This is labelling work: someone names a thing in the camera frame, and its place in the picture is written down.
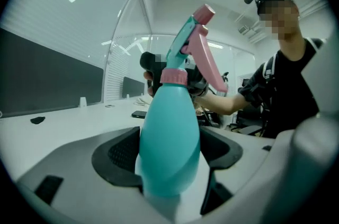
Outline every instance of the teal spray bottle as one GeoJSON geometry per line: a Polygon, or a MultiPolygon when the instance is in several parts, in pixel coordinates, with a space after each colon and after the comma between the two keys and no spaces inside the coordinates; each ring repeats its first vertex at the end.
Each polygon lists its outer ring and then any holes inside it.
{"type": "Polygon", "coordinates": [[[192,55],[198,70],[216,90],[226,92],[209,49],[205,25],[214,16],[203,5],[181,28],[168,53],[167,65],[145,117],[140,135],[141,177],[146,191],[158,196],[183,192],[195,179],[200,156],[197,116],[188,93],[185,59],[192,55]]]}

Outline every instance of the white table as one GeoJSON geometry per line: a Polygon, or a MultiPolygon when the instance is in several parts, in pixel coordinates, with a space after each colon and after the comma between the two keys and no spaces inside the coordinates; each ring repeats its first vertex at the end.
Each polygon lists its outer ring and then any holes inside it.
{"type": "MultiPolygon", "coordinates": [[[[133,104],[135,99],[113,102],[115,107],[105,104],[75,108],[0,120],[0,154],[7,171],[14,181],[36,165],[58,147],[97,136],[114,130],[141,127],[144,120],[131,117],[136,110],[147,111],[147,107],[133,104]],[[30,119],[46,117],[41,124],[33,124],[30,119]]],[[[241,135],[225,130],[211,128],[237,143],[243,150],[242,158],[231,168],[215,171],[216,179],[232,194],[238,192],[260,169],[269,152],[262,148],[273,145],[273,139],[241,135]]],[[[192,185],[182,193],[181,201],[172,202],[175,211],[168,212],[168,200],[146,197],[164,216],[172,221],[183,223],[200,218],[199,209],[208,182],[208,165],[201,156],[198,176],[192,185]]]]}
{"type": "Polygon", "coordinates": [[[148,108],[135,105],[135,99],[119,100],[108,104],[90,105],[84,108],[0,119],[0,156],[16,181],[37,162],[56,148],[72,141],[102,133],[142,126],[144,120],[132,118],[136,111],[148,108]],[[40,124],[30,119],[46,117],[40,124]]]}

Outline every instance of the air vent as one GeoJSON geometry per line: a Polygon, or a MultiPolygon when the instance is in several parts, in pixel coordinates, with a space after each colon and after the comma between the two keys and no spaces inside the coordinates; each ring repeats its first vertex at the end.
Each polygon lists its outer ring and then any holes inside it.
{"type": "Polygon", "coordinates": [[[243,25],[242,27],[240,27],[238,29],[238,31],[239,31],[240,34],[244,35],[244,34],[246,34],[249,31],[249,27],[243,25]]]}

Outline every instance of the phone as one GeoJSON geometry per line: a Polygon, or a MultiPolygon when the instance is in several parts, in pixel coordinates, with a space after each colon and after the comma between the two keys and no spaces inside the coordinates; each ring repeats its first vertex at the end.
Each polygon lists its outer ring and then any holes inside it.
{"type": "Polygon", "coordinates": [[[145,111],[136,111],[136,112],[132,113],[132,117],[133,118],[144,119],[146,114],[147,114],[147,112],[145,112],[145,111]]]}

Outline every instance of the dark wall panel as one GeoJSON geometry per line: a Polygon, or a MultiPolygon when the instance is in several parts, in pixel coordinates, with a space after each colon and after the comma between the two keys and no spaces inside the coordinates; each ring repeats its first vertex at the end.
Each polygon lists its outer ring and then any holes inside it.
{"type": "Polygon", "coordinates": [[[0,29],[0,111],[4,117],[101,101],[103,69],[0,29]]]}

